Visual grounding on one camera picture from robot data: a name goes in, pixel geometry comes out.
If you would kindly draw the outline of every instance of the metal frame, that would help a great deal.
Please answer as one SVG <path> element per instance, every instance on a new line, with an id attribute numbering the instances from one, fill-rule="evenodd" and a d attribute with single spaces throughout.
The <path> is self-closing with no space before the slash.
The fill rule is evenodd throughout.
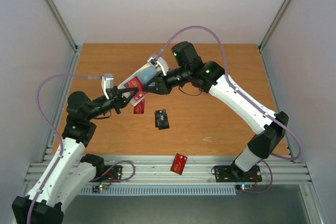
<path id="1" fill-rule="evenodd" d="M 76 43 L 72 37 L 72 35 L 70 34 L 66 24 L 64 23 L 60 13 L 57 10 L 56 5 L 54 4 L 53 0 L 45 0 L 49 6 L 49 8 L 51 9 L 51 12 L 53 13 L 54 17 L 56 18 L 60 28 L 62 29 L 62 31 L 64 32 L 65 36 L 67 37 L 71 47 L 73 48 L 74 51 L 76 51 L 77 46 Z"/>
<path id="2" fill-rule="evenodd" d="M 69 65 L 69 68 L 67 70 L 67 73 L 69 73 L 69 74 L 75 73 L 81 50 L 82 50 L 82 46 L 79 46 L 77 48 L 77 50 L 74 52 L 74 54 L 72 55 L 72 59 L 70 61 L 70 65 Z M 64 109 L 64 106 L 66 104 L 67 98 L 68 98 L 68 94 L 69 94 L 69 91 L 70 91 L 71 84 L 72 84 L 72 77 L 65 77 L 64 81 L 62 83 L 62 86 L 61 86 L 61 92 L 60 92 L 60 94 L 57 98 L 55 110 L 54 110 L 53 115 L 52 115 L 51 120 L 50 120 L 51 124 L 56 129 L 59 128 L 59 124 L 60 124 L 61 117 L 62 117 L 62 114 L 63 114 L 63 109 Z M 41 162 L 43 161 L 43 158 L 44 158 L 45 154 L 47 153 L 48 148 L 50 146 L 52 146 L 53 143 L 54 143 L 55 134 L 52 131 L 52 129 L 48 130 L 48 133 L 46 135 L 46 140 L 47 141 L 45 142 L 44 151 L 41 154 L 41 157 L 39 159 Z"/>
<path id="3" fill-rule="evenodd" d="M 276 96 L 275 96 L 275 93 L 274 93 L 274 89 L 273 89 L 271 81 L 270 81 L 269 71 L 268 71 L 268 68 L 267 68 L 267 65 L 266 65 L 266 62 L 265 62 L 265 57 L 262 53 L 262 49 L 260 49 L 260 56 L 261 56 L 261 59 L 262 59 L 262 62 L 263 62 L 262 64 L 264 65 L 267 81 L 268 81 L 268 84 L 269 84 L 269 88 L 271 90 L 271 94 L 272 94 L 272 97 L 273 97 L 273 100 L 274 100 L 274 104 L 277 108 L 277 111 L 279 111 L 279 104 L 277 102 L 277 99 L 276 99 Z M 287 150 L 288 150 L 288 154 L 291 155 L 291 156 L 296 156 L 298 153 L 292 151 L 293 148 L 291 147 L 291 142 L 288 140 L 287 132 L 285 133 L 285 141 L 286 141 L 286 147 L 287 147 Z"/>
<path id="4" fill-rule="evenodd" d="M 265 47 L 267 41 L 271 37 L 273 31 L 276 29 L 279 24 L 281 18 L 283 17 L 286 9 L 288 8 L 290 2 L 292 0 L 284 0 L 281 4 L 281 7 L 273 19 L 268 31 L 266 32 L 259 48 L 262 60 L 264 62 L 262 49 Z M 71 47 L 74 49 L 74 55 L 72 57 L 68 73 L 74 73 L 76 70 L 76 66 L 79 60 L 81 47 L 75 44 L 73 37 L 71 36 L 65 22 L 63 21 L 59 11 L 57 10 L 56 5 L 53 0 L 46 0 L 48 6 L 50 7 L 52 13 L 54 14 L 58 24 L 63 30 L 65 36 L 67 37 Z M 266 69 L 266 74 L 269 81 L 268 70 L 266 68 L 265 62 L 264 66 Z M 59 95 L 57 105 L 55 107 L 55 111 L 53 117 L 51 119 L 51 123 L 58 128 L 61 120 L 62 112 L 66 103 L 66 98 L 70 91 L 72 83 L 72 78 L 66 78 L 62 85 L 62 91 Z M 272 85 L 269 81 L 270 88 L 272 91 L 272 95 L 275 101 L 276 106 L 278 107 L 277 101 L 274 96 L 274 91 Z M 22 187 L 21 195 L 24 196 L 36 183 L 37 179 L 40 178 L 41 174 L 46 169 L 48 163 L 52 158 L 52 148 L 54 143 L 54 134 L 52 130 L 49 130 L 47 134 L 47 141 L 45 146 L 45 151 L 42 153 L 41 163 L 32 163 L 29 166 L 25 182 Z M 287 148 L 289 151 L 293 150 L 291 148 L 291 144 L 287 141 Z M 136 165 L 137 173 L 133 177 L 132 180 L 127 182 L 122 182 L 118 186 L 119 189 L 116 191 L 110 190 L 104 194 L 100 194 L 101 196 L 129 196 L 131 195 L 161 195 L 162 190 L 166 190 L 167 188 L 175 188 L 181 191 L 173 191 L 178 195 L 188 195 L 190 191 L 186 192 L 186 190 L 194 190 L 192 194 L 195 192 L 200 192 L 199 195 L 232 195 L 234 183 L 221 183 L 215 182 L 215 177 L 211 174 L 211 169 L 214 165 L 228 165 L 230 164 L 235 157 L 233 156 L 190 156 L 188 157 L 188 163 L 185 166 L 185 170 L 183 172 L 183 176 L 176 175 L 170 172 L 170 167 L 172 164 L 172 160 L 174 156 L 122 156 L 122 155 L 103 155 L 105 164 L 113 164 L 114 162 L 120 160 L 131 160 Z M 300 190 L 302 193 L 303 201 L 306 206 L 306 210 L 309 216 L 311 223 L 326 223 L 326 219 L 323 215 L 323 211 L 319 204 L 317 194 L 313 187 L 309 171 L 305 164 L 301 163 L 292 163 L 288 161 L 284 161 L 282 159 L 278 159 L 275 157 L 270 157 L 268 163 L 271 167 L 271 170 L 274 174 L 274 184 L 277 185 L 286 185 L 286 184 L 296 184 L 300 186 Z M 75 167 L 78 165 L 78 161 L 74 164 L 70 173 L 73 172 Z M 268 168 L 260 164 L 260 170 L 263 174 L 263 182 L 259 183 L 261 185 L 266 185 L 269 183 L 270 173 Z M 127 177 L 132 173 L 130 167 L 125 166 L 123 168 L 123 176 Z M 92 186 L 92 183 L 89 183 L 82 191 L 82 195 L 92 195 L 89 188 Z M 156 188 L 154 191 L 143 191 L 143 188 Z"/>
<path id="5" fill-rule="evenodd" d="M 266 43 L 268 42 L 269 38 L 271 37 L 273 31 L 276 29 L 277 25 L 279 24 L 281 18 L 283 17 L 285 11 L 287 10 L 289 4 L 291 3 L 292 0 L 283 0 L 283 2 L 281 3 L 281 6 L 277 12 L 277 14 L 275 15 L 270 27 L 268 28 L 264 38 L 262 39 L 259 48 L 263 49 L 266 45 Z"/>
<path id="6" fill-rule="evenodd" d="M 74 73 L 79 57 L 80 51 L 76 52 L 74 55 L 71 61 L 71 66 L 69 67 L 69 73 Z M 63 90 L 57 105 L 57 113 L 55 113 L 55 118 L 53 120 L 55 126 L 58 126 L 60 123 L 66 97 L 68 96 L 70 90 L 71 80 L 72 78 L 67 78 L 64 82 Z M 23 195 L 31 188 L 31 186 L 33 186 L 33 184 L 37 181 L 37 179 L 41 176 L 49 164 L 53 156 L 52 151 L 54 138 L 55 136 L 53 134 L 49 134 L 43 162 L 32 163 L 30 165 L 24 182 L 25 192 Z M 219 183 L 215 182 L 214 175 L 211 174 L 212 167 L 215 165 L 229 165 L 235 158 L 235 156 L 190 156 L 188 157 L 188 163 L 185 166 L 183 176 L 180 176 L 170 171 L 174 156 L 102 155 L 102 157 L 104 158 L 106 165 L 113 164 L 121 160 L 131 160 L 136 165 L 137 173 L 132 178 L 132 180 L 120 183 L 118 185 L 124 186 L 123 190 L 125 189 L 125 191 L 108 191 L 106 193 L 99 194 L 99 196 L 112 196 L 112 194 L 117 194 L 118 196 L 129 196 L 127 192 L 132 192 L 132 195 L 161 195 L 160 192 L 162 191 L 159 189 L 169 190 L 169 188 L 172 186 L 175 186 L 176 189 L 180 190 L 176 192 L 178 195 L 186 195 L 186 193 L 183 191 L 185 188 L 190 190 L 204 190 L 200 195 L 212 195 L 214 192 L 211 192 L 210 188 L 214 189 L 220 186 Z M 267 161 L 274 175 L 274 184 L 300 185 L 303 202 L 305 203 L 311 223 L 324 224 L 324 215 L 317 200 L 307 166 L 302 163 L 293 163 L 275 157 L 270 157 L 267 159 Z M 72 173 L 76 168 L 78 162 L 79 160 L 76 161 L 70 173 Z M 268 168 L 265 165 L 260 164 L 260 170 L 263 174 L 264 180 L 258 184 L 268 185 L 270 180 Z M 131 173 L 132 168 L 128 165 L 125 165 L 123 168 L 123 176 L 127 177 Z M 223 183 L 221 186 L 223 188 L 228 188 L 228 190 L 233 190 L 234 184 L 235 183 Z M 88 183 L 80 194 L 97 195 L 90 191 L 89 188 L 92 185 L 93 183 Z M 145 188 L 146 186 L 158 188 L 158 190 L 147 192 L 142 191 L 141 188 Z"/>

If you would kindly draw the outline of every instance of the wooden table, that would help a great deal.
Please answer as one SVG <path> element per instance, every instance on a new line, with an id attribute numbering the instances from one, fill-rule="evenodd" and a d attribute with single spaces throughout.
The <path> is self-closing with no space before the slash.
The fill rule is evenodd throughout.
<path id="1" fill-rule="evenodd" d="M 112 73 L 118 85 L 148 57 L 162 48 L 161 44 L 84 44 L 76 74 L 100 76 Z M 203 61 L 213 60 L 223 65 L 218 45 L 195 44 Z M 171 69 L 177 67 L 170 48 L 163 57 Z M 268 81 L 256 45 L 224 45 L 229 73 L 234 80 L 256 100 L 275 110 Z M 81 90 L 89 98 L 103 95 L 100 80 L 74 79 L 70 92 Z M 191 85 L 184 91 L 198 93 Z M 154 126 L 154 111 L 166 109 L 170 129 L 158 130 Z M 66 113 L 60 132 L 65 126 Z M 254 133 L 229 107 L 213 96 L 202 93 L 191 97 L 174 88 L 169 95 L 148 94 L 145 113 L 133 114 L 129 104 L 117 115 L 106 120 L 94 120 L 96 132 L 86 149 L 92 154 L 126 155 L 238 155 Z M 285 141 L 276 153 L 287 155 Z"/>

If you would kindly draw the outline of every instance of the white robotic arm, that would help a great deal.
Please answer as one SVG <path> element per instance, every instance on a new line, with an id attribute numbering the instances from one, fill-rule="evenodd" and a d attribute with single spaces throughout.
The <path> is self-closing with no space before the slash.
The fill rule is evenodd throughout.
<path id="1" fill-rule="evenodd" d="M 229 76 L 230 82 L 239 89 L 244 95 L 248 96 L 254 104 L 258 105 L 262 110 L 275 118 L 275 112 L 266 108 L 239 87 L 235 81 Z M 256 134 L 260 134 L 265 130 L 264 126 L 271 124 L 272 120 L 261 114 L 255 107 L 253 107 L 248 101 L 246 101 L 240 94 L 238 94 L 233 88 L 230 87 L 225 75 L 222 75 L 216 80 L 217 84 L 212 85 L 209 94 L 220 99 L 226 105 L 228 105 L 234 112 L 236 112 L 247 124 L 252 131 Z"/>
<path id="2" fill-rule="evenodd" d="M 65 180 L 59 190 L 57 202 L 61 202 L 62 212 L 67 210 L 80 190 L 96 176 L 96 167 L 94 165 L 87 162 L 79 163 L 76 170 Z"/>
<path id="3" fill-rule="evenodd" d="M 233 174 L 239 181 L 245 172 L 270 155 L 285 134 L 285 131 L 270 118 L 287 125 L 288 116 L 284 112 L 276 114 L 266 108 L 228 76 L 231 86 L 225 76 L 225 70 L 213 61 L 203 63 L 191 43 L 184 41 L 176 44 L 172 47 L 172 53 L 179 68 L 157 74 L 142 90 L 156 94 L 169 94 L 173 87 L 190 82 L 234 110 L 255 133 L 247 147 L 232 164 Z M 254 106 L 242 95 L 249 98 Z"/>
<path id="4" fill-rule="evenodd" d="M 35 186 L 27 193 L 30 200 L 33 200 L 36 192 L 40 191 L 36 202 L 45 202 L 46 205 L 53 207 L 59 200 L 59 192 L 62 191 L 62 187 L 64 186 L 64 181 L 67 178 L 70 169 L 74 165 L 74 162 L 79 158 L 79 156 L 85 150 L 85 146 L 83 143 L 77 143 L 75 139 L 72 138 L 65 138 L 63 140 L 63 155 L 59 160 L 57 166 L 53 170 L 52 174 L 48 177 L 44 188 L 40 191 L 41 183 L 46 178 L 49 171 L 53 168 L 57 158 L 59 157 L 60 147 L 58 147 L 55 155 L 53 156 L 52 160 L 50 161 L 47 169 L 42 174 L 39 181 L 35 184 Z M 96 168 L 92 167 L 92 171 L 94 175 L 90 178 L 93 179 L 96 175 Z M 77 183 L 81 183 L 82 177 L 79 177 L 79 180 L 76 181 Z"/>

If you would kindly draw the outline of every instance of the card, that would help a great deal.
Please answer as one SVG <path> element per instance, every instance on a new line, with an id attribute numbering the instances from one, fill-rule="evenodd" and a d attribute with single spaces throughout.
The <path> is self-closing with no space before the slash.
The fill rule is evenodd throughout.
<path id="1" fill-rule="evenodd" d="M 133 77 L 131 80 L 129 80 L 128 82 L 126 82 L 124 84 L 125 88 L 135 88 L 137 87 L 139 89 L 139 91 L 136 93 L 136 95 L 133 97 L 133 99 L 135 99 L 136 101 L 139 101 L 141 98 L 143 98 L 147 92 L 142 91 L 142 83 L 139 80 L 138 77 Z"/>
<path id="2" fill-rule="evenodd" d="M 145 113 L 145 99 L 140 101 L 136 106 L 134 106 L 133 114 L 143 114 Z"/>
<path id="3" fill-rule="evenodd" d="M 170 170 L 172 172 L 182 175 L 185 163 L 187 163 L 187 159 L 188 158 L 186 156 L 177 153 L 172 168 Z"/>

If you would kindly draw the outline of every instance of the white wall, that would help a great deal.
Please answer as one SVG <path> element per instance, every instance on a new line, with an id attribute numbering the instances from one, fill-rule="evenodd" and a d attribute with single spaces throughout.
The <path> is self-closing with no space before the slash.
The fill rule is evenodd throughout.
<path id="1" fill-rule="evenodd" d="M 36 162 L 47 126 L 35 92 L 51 74 L 66 72 L 72 50 L 44 0 L 0 0 L 0 222 L 9 223 L 29 162 Z M 50 117 L 61 80 L 46 84 L 41 103 Z"/>
<path id="2" fill-rule="evenodd" d="M 77 44 L 166 42 L 190 25 L 213 29 L 225 43 L 259 44 L 283 0 L 54 0 Z M 204 31 L 178 38 L 210 42 Z"/>
<path id="3" fill-rule="evenodd" d="M 302 139 L 324 213 L 336 220 L 336 2 L 293 0 L 264 50 L 275 96 Z"/>

